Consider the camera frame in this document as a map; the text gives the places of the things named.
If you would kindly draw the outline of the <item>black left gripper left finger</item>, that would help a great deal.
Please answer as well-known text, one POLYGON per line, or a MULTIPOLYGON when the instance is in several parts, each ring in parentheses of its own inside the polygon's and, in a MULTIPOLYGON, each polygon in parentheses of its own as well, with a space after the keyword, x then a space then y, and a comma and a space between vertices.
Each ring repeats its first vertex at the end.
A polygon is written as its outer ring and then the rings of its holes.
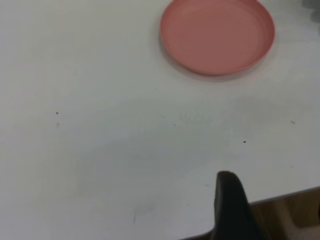
POLYGON ((236 174, 220 171, 216 176, 213 240, 263 240, 236 174))

